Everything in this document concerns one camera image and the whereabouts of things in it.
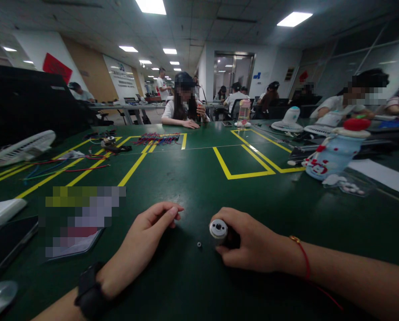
left hand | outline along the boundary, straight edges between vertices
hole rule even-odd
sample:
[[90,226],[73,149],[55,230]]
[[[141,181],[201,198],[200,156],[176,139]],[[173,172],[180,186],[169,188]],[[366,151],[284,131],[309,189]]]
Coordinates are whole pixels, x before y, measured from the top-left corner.
[[97,281],[108,299],[113,299],[146,268],[164,231],[180,220],[179,204],[161,202],[139,214],[119,250],[97,274]]

green workbench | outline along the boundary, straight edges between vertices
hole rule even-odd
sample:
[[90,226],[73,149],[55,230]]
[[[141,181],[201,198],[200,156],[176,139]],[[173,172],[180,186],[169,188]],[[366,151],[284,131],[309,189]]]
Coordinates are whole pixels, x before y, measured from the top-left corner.
[[[324,189],[302,169],[287,165],[289,145],[276,143],[257,128],[235,129],[222,122],[202,124],[196,130],[118,127],[119,143],[132,137],[125,145],[147,132],[186,135],[180,136],[180,144],[133,146],[131,152],[102,162],[111,166],[89,171],[81,180],[79,172],[61,173],[34,189],[41,179],[27,186],[20,180],[33,167],[1,175],[5,179],[0,181],[0,201],[17,196],[28,201],[14,219],[40,215],[55,224],[53,217],[57,217],[60,226],[66,226],[65,217],[74,211],[45,207],[45,196],[52,196],[53,186],[125,185],[127,194],[114,209],[111,227],[86,254],[44,263],[48,227],[40,228],[1,278],[19,284],[14,304],[1,319],[32,318],[75,287],[87,266],[111,258],[136,215],[160,201],[182,205],[182,219],[175,230],[164,234],[149,266],[118,297],[106,320],[373,319],[335,295],[345,308],[340,312],[328,297],[297,278],[225,267],[212,245],[208,223],[221,207],[229,206],[251,214],[279,234],[399,265],[398,195],[384,186],[366,198]],[[81,144],[86,133],[67,139],[46,157]],[[88,142],[76,149],[87,153],[90,146]],[[99,149],[95,145],[93,153]],[[391,163],[387,156],[383,162]],[[83,159],[71,169],[96,163]],[[128,173],[129,179],[123,180]],[[197,242],[203,244],[201,249]]]

black wristband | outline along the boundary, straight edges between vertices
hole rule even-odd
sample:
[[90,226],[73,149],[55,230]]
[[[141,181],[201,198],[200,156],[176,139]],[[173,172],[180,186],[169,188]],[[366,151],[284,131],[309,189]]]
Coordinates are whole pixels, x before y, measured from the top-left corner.
[[99,320],[109,306],[109,301],[103,295],[102,286],[96,281],[96,274],[103,265],[101,262],[91,265],[79,277],[75,305],[79,306],[87,320]]

paper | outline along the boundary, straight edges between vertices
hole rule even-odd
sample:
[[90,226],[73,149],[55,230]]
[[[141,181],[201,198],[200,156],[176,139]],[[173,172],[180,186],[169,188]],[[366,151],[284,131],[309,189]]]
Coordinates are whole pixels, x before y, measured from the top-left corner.
[[399,192],[399,172],[393,169],[380,165],[370,159],[353,160],[349,163],[348,167]]

black cap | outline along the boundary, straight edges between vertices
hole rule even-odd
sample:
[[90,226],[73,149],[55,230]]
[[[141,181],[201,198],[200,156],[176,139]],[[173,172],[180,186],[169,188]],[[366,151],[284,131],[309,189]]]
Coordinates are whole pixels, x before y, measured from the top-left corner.
[[235,89],[236,91],[240,91],[241,89],[241,84],[239,82],[234,82],[231,86],[232,89]]
[[186,71],[182,71],[176,74],[174,78],[174,87],[181,87],[187,90],[194,88],[195,83],[192,77]]
[[78,84],[77,82],[69,82],[68,87],[69,87],[69,89],[76,90],[77,88],[80,88],[81,85]]

